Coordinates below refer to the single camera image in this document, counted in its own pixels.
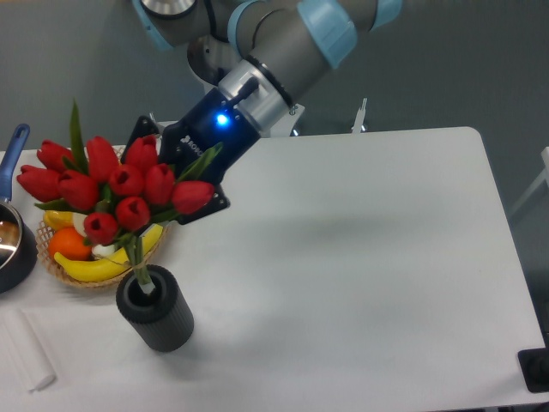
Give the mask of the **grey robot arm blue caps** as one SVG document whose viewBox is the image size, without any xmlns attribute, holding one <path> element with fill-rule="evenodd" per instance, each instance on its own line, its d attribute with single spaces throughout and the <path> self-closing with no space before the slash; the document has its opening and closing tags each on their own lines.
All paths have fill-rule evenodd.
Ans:
<svg viewBox="0 0 549 412">
<path fill-rule="evenodd" d="M 179 121 L 160 130 L 160 160 L 178 178 L 209 182 L 209 196 L 167 206 L 156 222 L 186 224 L 228 206 L 225 172 L 286 116 L 299 98 L 337 68 L 359 31 L 393 21 L 399 1 L 135 1 L 162 48 L 217 39 L 236 63 L 213 70 L 213 87 Z"/>
</svg>

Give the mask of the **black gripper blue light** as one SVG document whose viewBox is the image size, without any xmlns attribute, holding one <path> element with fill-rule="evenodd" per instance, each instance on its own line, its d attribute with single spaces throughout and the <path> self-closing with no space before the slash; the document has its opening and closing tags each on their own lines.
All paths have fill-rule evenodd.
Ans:
<svg viewBox="0 0 549 412">
<path fill-rule="evenodd" d="M 203 157 L 206 151 L 217 144 L 222 147 L 200 179 L 214 184 L 214 195 L 209 202 L 190 215 L 176 218 L 179 225 L 186 225 L 209 215 L 228 209 L 231 205 L 221 185 L 218 185 L 230 168 L 260 138 L 256 128 L 237 108 L 237 104 L 258 90 L 255 78 L 237 88 L 234 98 L 227 98 L 214 88 L 183 118 L 168 125 L 162 132 L 159 160 L 175 166 L 175 173 L 181 173 L 190 164 Z M 130 134 L 120 161 L 125 163 L 126 155 L 139 137 L 159 135 L 158 125 L 150 116 L 141 115 Z"/>
</svg>

